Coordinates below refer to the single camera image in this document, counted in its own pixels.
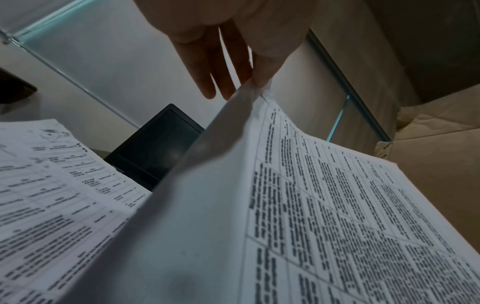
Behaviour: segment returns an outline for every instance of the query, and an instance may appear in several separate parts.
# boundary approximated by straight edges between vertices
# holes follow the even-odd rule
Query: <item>black strip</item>
[[[360,98],[358,93],[352,87],[348,79],[342,73],[340,68],[337,66],[335,61],[332,59],[330,54],[324,48],[320,40],[316,37],[316,35],[312,32],[312,30],[308,31],[306,36],[306,40],[310,43],[310,45],[314,48],[317,52],[321,60],[325,63],[327,68],[331,71],[332,75],[338,81],[340,86],[345,90],[347,94],[350,94],[350,100],[355,105],[357,110],[363,116],[365,121],[370,125],[371,129],[376,133],[376,135],[382,141],[391,141],[392,139],[390,136],[385,132],[379,122],[375,119],[373,114],[370,112],[370,109],[365,105],[363,100]]]

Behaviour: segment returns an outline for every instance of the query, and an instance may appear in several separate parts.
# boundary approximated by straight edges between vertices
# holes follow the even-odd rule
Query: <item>page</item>
[[[24,153],[0,140],[0,302],[53,303],[128,217]]]
[[[478,254],[396,165],[255,104],[239,303],[480,302]]]
[[[52,164],[51,169],[63,171],[95,189],[103,197],[101,203],[117,206],[118,211],[129,209],[132,214],[150,195],[150,191],[117,172],[56,120],[0,123],[0,136],[16,137],[31,150],[33,158],[46,159]]]

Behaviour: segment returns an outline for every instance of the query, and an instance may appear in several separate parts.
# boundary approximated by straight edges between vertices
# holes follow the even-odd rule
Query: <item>paper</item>
[[[24,153],[0,136],[0,302],[52,303],[128,217]]]
[[[480,302],[479,255],[396,165],[251,82],[97,263],[62,304]]]
[[[92,187],[102,195],[102,203],[118,211],[132,214],[150,195],[150,191],[117,172],[56,120],[0,123],[0,136],[14,137],[31,150],[32,158],[48,160],[52,168]]]

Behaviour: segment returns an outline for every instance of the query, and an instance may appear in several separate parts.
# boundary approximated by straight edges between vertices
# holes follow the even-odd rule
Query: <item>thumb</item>
[[[258,89],[263,88],[270,79],[277,73],[288,56],[284,57],[265,57],[257,53],[252,53],[253,59],[253,72],[252,80],[253,84]]]

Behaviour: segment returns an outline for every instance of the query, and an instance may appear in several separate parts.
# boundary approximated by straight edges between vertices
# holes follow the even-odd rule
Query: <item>dark ceiling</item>
[[[423,101],[480,83],[480,0],[365,0]]]

